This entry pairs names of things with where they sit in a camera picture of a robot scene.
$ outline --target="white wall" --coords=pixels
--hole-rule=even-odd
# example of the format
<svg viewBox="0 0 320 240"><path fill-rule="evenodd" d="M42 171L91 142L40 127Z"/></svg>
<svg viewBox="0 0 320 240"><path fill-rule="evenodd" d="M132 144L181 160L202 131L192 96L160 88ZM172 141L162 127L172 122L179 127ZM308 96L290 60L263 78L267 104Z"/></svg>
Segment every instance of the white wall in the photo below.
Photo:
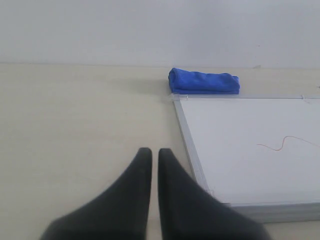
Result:
<svg viewBox="0 0 320 240"><path fill-rule="evenodd" d="M0 0L0 62L320 68L319 0Z"/></svg>

